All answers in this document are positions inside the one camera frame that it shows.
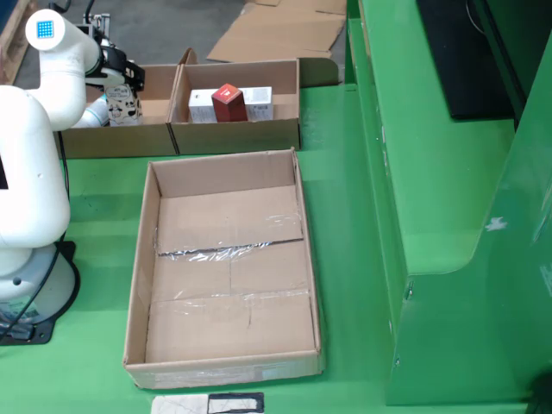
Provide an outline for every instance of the gray floor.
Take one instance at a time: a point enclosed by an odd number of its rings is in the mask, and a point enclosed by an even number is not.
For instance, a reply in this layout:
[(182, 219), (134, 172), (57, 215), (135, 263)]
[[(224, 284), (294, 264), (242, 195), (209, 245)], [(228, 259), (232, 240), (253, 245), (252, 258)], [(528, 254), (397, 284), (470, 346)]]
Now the gray floor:
[[(48, 0), (38, 0), (46, 7)], [(88, 0), (72, 0), (65, 14), (70, 22), (81, 23)], [(176, 63), (193, 47), (199, 60), (240, 15), (244, 0), (97, 0), (92, 13), (110, 13), (110, 39), (138, 64)], [(345, 62), (345, 30), (332, 47), (332, 59), (342, 73)], [(16, 79), (16, 85), (39, 85), (38, 53), (30, 47)]]

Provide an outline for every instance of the cable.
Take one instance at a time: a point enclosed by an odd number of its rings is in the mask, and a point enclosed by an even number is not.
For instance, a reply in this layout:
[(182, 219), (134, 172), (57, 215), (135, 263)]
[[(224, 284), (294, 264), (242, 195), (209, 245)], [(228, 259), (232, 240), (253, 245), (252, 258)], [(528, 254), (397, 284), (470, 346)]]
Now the cable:
[(66, 0), (66, 6), (65, 7), (61, 7), (58, 4), (56, 4), (55, 2), (50, 2), (50, 4), (48, 5), (49, 9), (55, 10), (58, 13), (60, 13), (61, 15), (66, 13), (69, 10), (70, 7), (71, 7), (71, 0)]
[(466, 12), (467, 17), (469, 17), (469, 21), (472, 23), (472, 26), (475, 27), (475, 29), (480, 32), (482, 35), (485, 35), (485, 32), (474, 22), (474, 19), (472, 18), (472, 14), (469, 12), (469, 5), (467, 4), (469, 0), (466, 0)]
[(94, 5), (95, 1), (96, 0), (90, 0), (90, 2), (88, 2), (88, 6), (86, 6), (86, 11), (85, 11), (86, 24), (90, 24), (90, 10), (92, 10), (92, 6)]
[[(71, 199), (71, 196), (69, 194), (69, 170), (67, 169), (66, 149), (65, 149), (65, 146), (63, 145), (63, 136), (61, 135), (61, 132), (58, 132), (58, 138), (60, 140), (60, 152), (61, 152), (61, 160), (63, 162), (63, 173), (64, 173), (65, 178), (66, 178), (67, 198)], [(55, 249), (55, 253), (53, 254), (52, 262), (50, 263), (50, 266), (49, 266), (48, 270), (46, 271), (46, 274), (44, 275), (44, 278), (42, 279), (42, 282), (38, 285), (38, 287), (36, 288), (36, 291), (34, 292), (33, 296), (31, 296), (31, 298), (28, 300), (27, 304), (25, 304), (25, 306), (23, 306), (23, 309), (21, 309), (19, 311), (19, 313), (17, 314), (17, 316), (14, 318), (14, 320), (9, 323), (8, 328), (6, 328), (6, 330), (2, 334), (0, 334), (0, 343), (2, 343), (3, 339), (6, 336), (8, 336), (8, 333), (13, 329), (13, 327), (16, 326), (19, 323), (19, 320), (22, 318), (23, 315), (25, 315), (25, 312), (27, 311), (28, 307), (31, 304), (33, 304), (33, 302), (35, 301), (36, 297), (41, 292), (41, 290), (44, 287), (44, 285), (46, 284), (46, 282), (48, 282), (48, 279), (50, 278), (50, 275), (52, 274), (53, 267), (55, 266), (55, 264), (58, 260), (58, 256), (60, 256), (60, 245), (65, 240), (65, 238), (66, 238), (66, 233), (61, 235), (60, 240), (58, 241), (58, 245)]]

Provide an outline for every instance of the empty cardboard box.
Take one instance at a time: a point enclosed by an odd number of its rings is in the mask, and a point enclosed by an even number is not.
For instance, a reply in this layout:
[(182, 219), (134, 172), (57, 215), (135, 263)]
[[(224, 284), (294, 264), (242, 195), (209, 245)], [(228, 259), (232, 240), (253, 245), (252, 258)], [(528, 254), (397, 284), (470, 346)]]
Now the empty cardboard box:
[[(299, 60), (181, 65), (170, 124), (181, 154), (226, 154), (301, 147)], [(272, 121), (193, 123), (188, 102), (194, 89), (272, 86)]]
[(151, 389), (322, 372), (294, 151), (149, 164), (123, 365)]
[[(186, 50), (177, 65), (144, 65), (146, 83), (138, 92), (143, 124), (136, 126), (68, 129), (63, 132), (67, 158), (143, 157), (178, 154), (168, 127), (169, 109), (179, 65), (194, 63)], [(93, 103), (103, 93), (88, 86), (86, 98)]]

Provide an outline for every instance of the black mounting plate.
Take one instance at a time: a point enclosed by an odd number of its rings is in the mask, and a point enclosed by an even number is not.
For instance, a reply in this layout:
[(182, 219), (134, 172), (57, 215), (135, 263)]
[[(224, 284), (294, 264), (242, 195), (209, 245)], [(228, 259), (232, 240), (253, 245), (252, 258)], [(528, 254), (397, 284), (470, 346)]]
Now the black mounting plate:
[(66, 258), (75, 273), (75, 287), (72, 291), (71, 297), (69, 297), (67, 303), (63, 306), (63, 308), (60, 309), (58, 313), (51, 316), (46, 321), (33, 325), (33, 336), (29, 340), (18, 340), (7, 335), (0, 342), (0, 347), (11, 345), (41, 345), (50, 342), (50, 340), (52, 339), (53, 328), (56, 321), (59, 317), (66, 313), (66, 311), (71, 307), (72, 303), (77, 298), (78, 290), (80, 289), (80, 274), (78, 273), (78, 269), (75, 267), (75, 264), (72, 262), (77, 246), (75, 245), (74, 241), (63, 241), (62, 243), (56, 243), (56, 246), (59, 246), (60, 254), (62, 254), (63, 257)]

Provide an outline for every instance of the black monitor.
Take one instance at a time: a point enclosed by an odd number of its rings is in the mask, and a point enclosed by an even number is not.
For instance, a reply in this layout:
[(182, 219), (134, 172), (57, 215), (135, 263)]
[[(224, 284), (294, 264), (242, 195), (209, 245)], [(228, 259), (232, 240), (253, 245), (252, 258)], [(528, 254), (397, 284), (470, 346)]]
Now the black monitor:
[(521, 117), (552, 0), (417, 0), (454, 119)]

